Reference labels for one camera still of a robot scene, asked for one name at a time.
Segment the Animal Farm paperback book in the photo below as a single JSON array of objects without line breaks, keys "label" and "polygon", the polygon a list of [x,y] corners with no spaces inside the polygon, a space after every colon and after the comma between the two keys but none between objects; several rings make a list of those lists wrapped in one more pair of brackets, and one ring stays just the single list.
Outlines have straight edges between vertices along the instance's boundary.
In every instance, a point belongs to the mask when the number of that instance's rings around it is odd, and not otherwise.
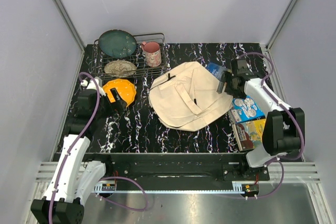
[{"label": "Animal Farm paperback book", "polygon": [[228,71],[227,68],[215,64],[213,62],[209,62],[206,66],[206,69],[217,79],[220,80],[223,72]]}]

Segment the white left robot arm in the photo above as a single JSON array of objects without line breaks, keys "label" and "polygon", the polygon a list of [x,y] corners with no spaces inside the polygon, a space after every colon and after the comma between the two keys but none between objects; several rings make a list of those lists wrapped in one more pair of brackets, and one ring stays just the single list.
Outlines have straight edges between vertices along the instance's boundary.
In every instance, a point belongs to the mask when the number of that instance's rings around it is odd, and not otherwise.
[{"label": "white left robot arm", "polygon": [[41,199],[34,199],[30,210],[38,223],[82,223],[86,201],[99,179],[113,175],[112,165],[90,161],[82,175],[81,163],[100,121],[112,111],[121,111],[126,102],[115,92],[116,104],[110,103],[102,80],[81,80],[84,87],[77,96],[75,114],[66,122],[66,133],[57,167]]}]

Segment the cream canvas student bag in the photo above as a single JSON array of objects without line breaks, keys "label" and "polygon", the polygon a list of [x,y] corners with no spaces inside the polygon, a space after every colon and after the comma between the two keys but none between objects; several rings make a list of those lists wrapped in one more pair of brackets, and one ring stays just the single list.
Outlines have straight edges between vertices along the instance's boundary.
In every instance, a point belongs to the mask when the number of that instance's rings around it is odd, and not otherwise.
[{"label": "cream canvas student bag", "polygon": [[153,81],[149,104],[166,127],[195,132],[232,107],[233,97],[218,93],[218,84],[199,62],[184,62]]}]

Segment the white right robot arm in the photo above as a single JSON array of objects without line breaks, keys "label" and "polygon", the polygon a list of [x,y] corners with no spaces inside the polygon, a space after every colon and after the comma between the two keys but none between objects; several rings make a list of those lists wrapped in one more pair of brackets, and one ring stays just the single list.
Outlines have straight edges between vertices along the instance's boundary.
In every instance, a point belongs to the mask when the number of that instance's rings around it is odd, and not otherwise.
[{"label": "white right robot arm", "polygon": [[305,115],[301,108],[293,108],[281,100],[257,74],[247,67],[245,59],[231,61],[217,88],[234,98],[251,97],[266,117],[262,144],[245,156],[238,167],[239,176],[250,180],[257,168],[279,159],[295,161],[301,158],[305,146]]}]

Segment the blue comic book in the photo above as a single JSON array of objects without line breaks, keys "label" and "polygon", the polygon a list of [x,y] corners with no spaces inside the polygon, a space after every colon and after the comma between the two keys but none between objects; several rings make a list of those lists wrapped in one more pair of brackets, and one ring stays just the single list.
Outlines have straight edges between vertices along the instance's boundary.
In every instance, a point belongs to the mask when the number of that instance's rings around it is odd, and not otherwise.
[{"label": "blue comic book", "polygon": [[233,98],[228,114],[233,124],[266,119],[259,106],[249,96],[245,99]]}]

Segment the yellow picture book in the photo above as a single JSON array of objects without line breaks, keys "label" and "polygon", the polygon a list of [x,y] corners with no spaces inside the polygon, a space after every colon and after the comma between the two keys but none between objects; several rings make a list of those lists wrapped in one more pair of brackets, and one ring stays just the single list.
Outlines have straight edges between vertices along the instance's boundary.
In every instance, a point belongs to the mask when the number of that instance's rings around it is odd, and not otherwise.
[{"label": "yellow picture book", "polygon": [[266,119],[259,119],[233,125],[233,132],[240,152],[250,151],[262,144]]}]

